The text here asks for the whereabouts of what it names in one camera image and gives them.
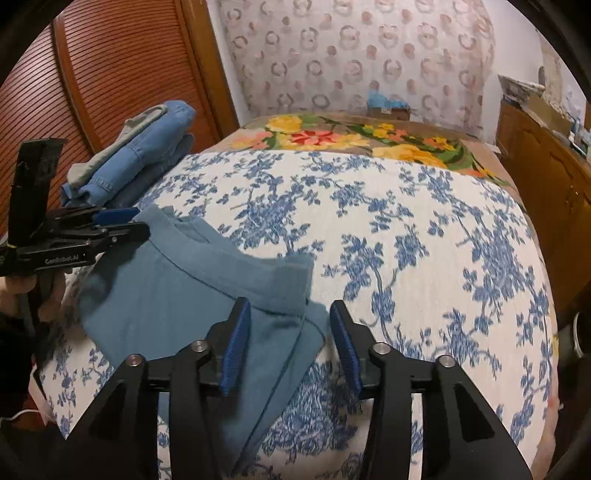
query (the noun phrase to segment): blue floral bedspread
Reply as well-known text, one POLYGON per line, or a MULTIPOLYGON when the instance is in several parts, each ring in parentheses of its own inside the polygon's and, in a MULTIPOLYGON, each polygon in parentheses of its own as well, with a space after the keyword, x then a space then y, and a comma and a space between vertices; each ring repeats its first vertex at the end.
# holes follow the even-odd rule
MULTIPOLYGON (((257 257, 314 255, 312 299, 344 299, 377 341, 406 356, 452 355, 496 410, 529 465, 555 367, 544 266, 519 206, 498 186, 448 170, 362 155, 242 151, 187 156, 144 198, 204 217, 257 257)), ((69 281, 43 384, 68 435, 116 365, 76 322, 85 271, 69 281)), ((356 478, 371 416, 345 384, 331 343, 238 477, 356 478)), ((411 478, 422 418, 413 399, 411 478)), ((158 429, 160 478, 171 477, 158 429)))

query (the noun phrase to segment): bed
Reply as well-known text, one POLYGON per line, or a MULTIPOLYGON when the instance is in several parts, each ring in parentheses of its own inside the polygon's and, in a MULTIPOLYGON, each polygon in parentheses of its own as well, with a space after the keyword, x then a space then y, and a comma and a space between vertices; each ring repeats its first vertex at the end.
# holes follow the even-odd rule
MULTIPOLYGON (((181 160, 139 207, 154 202, 205 218, 256 257, 313 255, 313 301, 344 299, 377 341, 406 356, 455 357, 532 470, 549 463, 538 450, 553 441, 548 418, 558 408, 556 315, 535 232, 484 144, 344 114, 261 118, 181 160)), ((65 436, 117 367, 77 322, 87 272, 69 277, 41 375, 65 436)), ((236 476, 352 480, 370 416, 371 401, 352 397, 329 339, 236 476)), ((160 478, 168 479, 168 431, 158 424, 160 478)), ((421 475, 422 428, 415 395, 412 479, 421 475)))

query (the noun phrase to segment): wooden wardrobe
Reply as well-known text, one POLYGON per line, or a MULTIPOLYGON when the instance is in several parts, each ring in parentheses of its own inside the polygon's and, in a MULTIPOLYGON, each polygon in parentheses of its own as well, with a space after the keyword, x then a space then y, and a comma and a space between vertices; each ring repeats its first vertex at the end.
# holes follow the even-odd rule
POLYGON ((0 236, 20 143, 67 138, 49 207, 72 163, 118 136, 125 119, 166 100, 197 112, 201 151, 238 124, 207 8, 199 0, 75 0, 0 87, 0 236))

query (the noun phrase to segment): gray cloth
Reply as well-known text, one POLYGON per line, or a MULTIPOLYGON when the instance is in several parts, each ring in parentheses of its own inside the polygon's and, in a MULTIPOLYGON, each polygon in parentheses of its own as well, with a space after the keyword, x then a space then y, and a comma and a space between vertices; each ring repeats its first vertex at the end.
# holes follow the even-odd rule
POLYGON ((133 137, 139 135, 151 123, 166 113, 164 104, 151 106, 139 115, 127 119, 123 124, 123 130, 117 140, 104 150, 98 152, 86 163, 74 163, 68 170, 67 180, 72 189, 79 189, 85 185, 93 174, 109 160, 121 147, 126 145, 133 137))

